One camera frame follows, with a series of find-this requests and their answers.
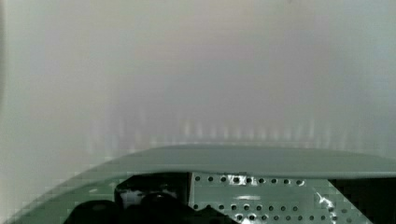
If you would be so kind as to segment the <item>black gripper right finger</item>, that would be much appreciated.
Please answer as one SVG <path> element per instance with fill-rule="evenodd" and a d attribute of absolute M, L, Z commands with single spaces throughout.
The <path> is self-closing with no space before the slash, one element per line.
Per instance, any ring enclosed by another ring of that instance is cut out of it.
<path fill-rule="evenodd" d="M 395 224 L 396 179 L 330 179 L 373 224 Z"/>

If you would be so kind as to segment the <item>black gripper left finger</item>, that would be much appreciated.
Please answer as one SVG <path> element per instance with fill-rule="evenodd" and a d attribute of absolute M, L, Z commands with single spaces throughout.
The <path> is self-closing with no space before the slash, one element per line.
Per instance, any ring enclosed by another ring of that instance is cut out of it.
<path fill-rule="evenodd" d="M 77 205 L 64 224 L 238 224 L 207 206 L 189 205 L 191 173 L 133 175 L 114 189 L 114 199 Z"/>

